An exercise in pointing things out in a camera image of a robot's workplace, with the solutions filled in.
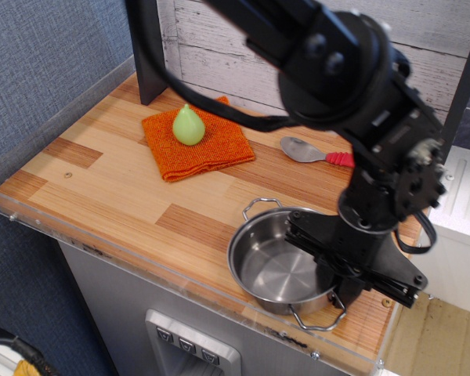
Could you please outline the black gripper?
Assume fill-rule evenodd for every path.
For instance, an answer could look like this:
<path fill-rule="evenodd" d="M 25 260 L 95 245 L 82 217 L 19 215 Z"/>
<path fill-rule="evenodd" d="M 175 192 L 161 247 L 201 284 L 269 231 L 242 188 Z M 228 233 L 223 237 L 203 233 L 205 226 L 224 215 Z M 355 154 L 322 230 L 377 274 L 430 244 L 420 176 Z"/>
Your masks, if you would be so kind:
<path fill-rule="evenodd" d="M 428 284 L 427 277 L 406 257 L 422 255 L 400 239 L 398 229 L 355 227 L 340 215 L 295 209 L 288 215 L 285 240 L 311 254 L 321 270 L 334 274 L 336 295 L 349 308 L 362 291 L 372 289 L 408 308 Z"/>

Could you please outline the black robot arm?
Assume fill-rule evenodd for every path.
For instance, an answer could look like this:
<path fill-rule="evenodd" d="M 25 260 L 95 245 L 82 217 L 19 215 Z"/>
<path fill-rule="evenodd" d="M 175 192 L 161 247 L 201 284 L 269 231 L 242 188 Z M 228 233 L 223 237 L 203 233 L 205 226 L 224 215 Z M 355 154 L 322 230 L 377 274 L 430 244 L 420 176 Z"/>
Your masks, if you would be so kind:
<path fill-rule="evenodd" d="M 354 169 L 336 215 L 302 209 L 287 241 L 338 277 L 352 301 L 374 289 L 412 306 L 428 281 L 407 258 L 399 225 L 413 216 L 430 240 L 425 210 L 445 193 L 442 125 L 407 84 L 410 64 L 369 16 L 332 12 L 314 1 L 213 1 L 250 49 L 278 71 L 290 119 L 336 132 L 352 146 Z"/>

